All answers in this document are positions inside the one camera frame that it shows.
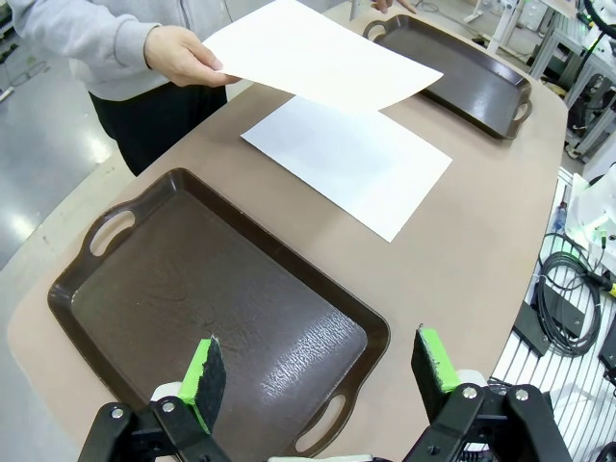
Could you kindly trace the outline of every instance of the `sleeve cuff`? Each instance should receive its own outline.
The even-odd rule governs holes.
[[[122,65],[137,70],[147,70],[143,48],[148,34],[160,24],[153,22],[124,21],[115,34],[115,59]]]

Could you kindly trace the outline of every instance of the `hand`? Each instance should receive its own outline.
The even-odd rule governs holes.
[[[152,29],[145,40],[143,55],[147,65],[178,87],[221,87],[240,80],[216,72],[222,69],[222,63],[193,32],[183,27],[159,26]]]
[[[416,13],[415,7],[413,7],[408,0],[398,0],[398,3],[402,5],[407,11]],[[394,0],[372,0],[372,7],[375,10],[379,10],[382,13],[386,13],[389,7],[394,4]]]

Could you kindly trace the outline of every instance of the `paper on table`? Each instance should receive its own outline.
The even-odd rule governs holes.
[[[227,74],[348,112],[391,106],[443,75],[295,0],[276,0],[203,44]]]
[[[295,97],[242,137],[391,242],[451,158],[381,113]]]

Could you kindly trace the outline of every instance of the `brown tray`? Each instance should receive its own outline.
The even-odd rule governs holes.
[[[95,256],[101,227],[124,212],[134,225]],[[373,310],[184,169],[98,218],[48,302],[112,393],[137,408],[183,378],[199,339],[217,335],[227,387],[214,435],[238,461],[326,447],[390,335]],[[297,451],[339,395],[333,425]]]
[[[462,40],[400,14],[366,26],[380,26],[375,43],[443,72],[422,94],[497,139],[513,140],[530,116],[531,84],[511,67]]]

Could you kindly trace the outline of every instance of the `gray sweatshirt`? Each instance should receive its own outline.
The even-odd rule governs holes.
[[[153,27],[184,26],[201,40],[230,22],[224,0],[9,0],[24,38],[70,58],[73,75],[102,99],[123,101],[167,82],[145,64]]]

